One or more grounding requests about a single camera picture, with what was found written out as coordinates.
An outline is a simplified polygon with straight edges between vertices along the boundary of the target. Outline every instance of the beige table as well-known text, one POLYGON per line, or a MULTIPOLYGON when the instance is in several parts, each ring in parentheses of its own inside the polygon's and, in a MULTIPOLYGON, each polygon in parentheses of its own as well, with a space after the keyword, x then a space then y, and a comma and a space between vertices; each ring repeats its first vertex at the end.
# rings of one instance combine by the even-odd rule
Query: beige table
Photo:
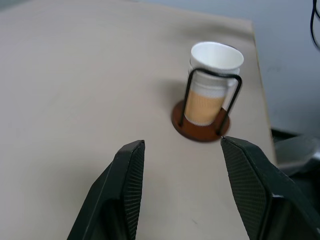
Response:
POLYGON ((273 162, 249 21, 120 0, 31 0, 0 12, 0 239, 66 239, 94 180, 144 139, 137 240, 244 240, 220 143, 171 124, 190 49, 245 58, 228 135, 273 162))

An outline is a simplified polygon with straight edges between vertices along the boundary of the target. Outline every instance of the brown wooden base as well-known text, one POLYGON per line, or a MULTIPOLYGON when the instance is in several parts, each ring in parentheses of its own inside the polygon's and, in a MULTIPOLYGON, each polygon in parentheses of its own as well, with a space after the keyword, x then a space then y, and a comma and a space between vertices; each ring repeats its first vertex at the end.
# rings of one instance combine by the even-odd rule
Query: brown wooden base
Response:
POLYGON ((220 112, 216 116, 214 122, 208 126, 197 126, 189 122, 185 116, 183 115, 183 124, 182 126, 179 125, 181 112, 183 108, 184 101, 178 102, 171 114, 171 121, 174 128, 184 137, 197 141, 197 142, 213 142, 219 140, 221 136, 224 136, 229 129, 230 126, 230 119, 229 116, 225 121, 224 127, 221 131, 221 135, 216 134, 216 129, 220 126, 223 117, 227 113, 226 110, 221 108, 220 112))

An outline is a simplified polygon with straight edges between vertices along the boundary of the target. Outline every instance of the paper cup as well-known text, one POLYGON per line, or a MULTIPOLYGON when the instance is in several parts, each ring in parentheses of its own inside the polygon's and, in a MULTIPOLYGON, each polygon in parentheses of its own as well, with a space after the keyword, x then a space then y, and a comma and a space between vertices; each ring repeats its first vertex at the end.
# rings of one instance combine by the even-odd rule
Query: paper cup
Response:
MULTIPOLYGON (((188 72, 203 68, 215 73, 239 74, 244 56, 231 46, 218 42, 199 42, 191 49, 188 72)), ((210 125, 219 113, 228 90, 236 83, 233 78, 221 78, 196 72, 193 76, 184 116, 197 125, 210 125)))

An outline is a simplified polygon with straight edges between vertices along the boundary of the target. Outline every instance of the black cable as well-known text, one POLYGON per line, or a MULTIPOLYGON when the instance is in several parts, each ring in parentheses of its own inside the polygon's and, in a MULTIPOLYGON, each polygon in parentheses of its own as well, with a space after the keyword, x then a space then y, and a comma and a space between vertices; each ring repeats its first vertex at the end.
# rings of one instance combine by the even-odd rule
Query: black cable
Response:
POLYGON ((315 38, 315 34, 314 34, 315 15, 320 20, 320 14, 319 14, 319 12, 317 10, 317 0, 313 0, 313 7, 312 7, 312 13, 311 13, 311 19, 310 19, 310 31, 311 31, 312 41, 313 41, 315 47, 320 51, 320 44, 317 42, 317 40, 315 38))

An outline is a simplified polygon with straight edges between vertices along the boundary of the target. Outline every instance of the cup rim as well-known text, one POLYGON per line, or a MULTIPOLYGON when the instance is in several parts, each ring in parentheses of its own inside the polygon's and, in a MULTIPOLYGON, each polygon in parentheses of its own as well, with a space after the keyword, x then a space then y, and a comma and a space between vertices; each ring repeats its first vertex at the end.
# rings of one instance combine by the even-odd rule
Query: cup rim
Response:
POLYGON ((220 42, 215 42, 215 41, 201 41, 201 42, 198 42, 196 43, 195 45, 193 45, 193 47, 191 48, 191 57, 196 60, 198 63, 200 63, 201 65, 204 65, 206 66, 207 68, 210 68, 210 69, 218 69, 219 71, 229 71, 229 70, 234 70, 234 69, 237 69, 239 68, 243 63, 244 63, 244 56, 243 54, 235 49, 234 47, 232 46, 229 46, 229 45, 225 45, 223 43, 220 43, 220 42), (232 51, 233 53, 236 53, 238 55, 238 57, 240 57, 240 61, 237 63, 237 64, 234 64, 234 65, 231 65, 231 66, 228 66, 228 67, 214 67, 214 66, 210 66, 208 65, 208 63, 204 62, 203 60, 199 59, 198 57, 195 57, 194 53, 195 53, 195 49, 196 48, 199 48, 199 46, 204 46, 204 45, 215 45, 215 46, 221 46, 223 47, 224 49, 227 49, 228 51, 232 51))

